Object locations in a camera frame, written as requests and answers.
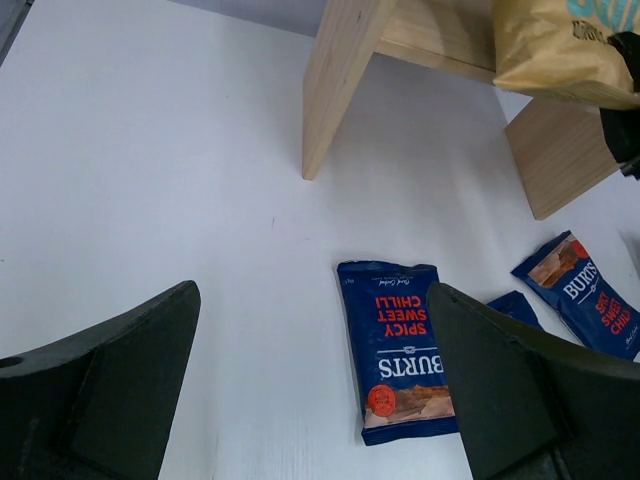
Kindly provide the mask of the large yellow kettle chips bag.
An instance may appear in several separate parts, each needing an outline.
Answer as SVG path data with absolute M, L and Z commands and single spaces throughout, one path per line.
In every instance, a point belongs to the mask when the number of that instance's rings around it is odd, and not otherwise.
M 632 91 L 608 38 L 639 35 L 637 1 L 495 1 L 492 13 L 498 88 L 606 109 Z

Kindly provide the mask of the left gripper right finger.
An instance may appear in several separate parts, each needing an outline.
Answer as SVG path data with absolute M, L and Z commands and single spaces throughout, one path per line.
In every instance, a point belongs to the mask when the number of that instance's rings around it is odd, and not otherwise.
M 476 479 L 636 479 L 639 366 L 436 282 L 428 307 Z

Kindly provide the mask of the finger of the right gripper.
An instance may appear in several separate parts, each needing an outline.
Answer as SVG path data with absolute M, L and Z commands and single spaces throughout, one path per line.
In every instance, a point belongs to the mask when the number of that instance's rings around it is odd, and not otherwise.
M 625 177 L 639 179 L 639 35 L 631 31 L 616 33 L 608 43 L 620 54 L 633 88 L 619 105 L 601 108 L 600 118 L 606 145 Z

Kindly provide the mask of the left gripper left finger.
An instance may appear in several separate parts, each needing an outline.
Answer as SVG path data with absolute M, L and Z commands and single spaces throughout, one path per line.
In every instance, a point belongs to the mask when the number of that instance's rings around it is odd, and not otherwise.
M 201 306 L 192 280 L 1 361 L 4 479 L 156 479 Z

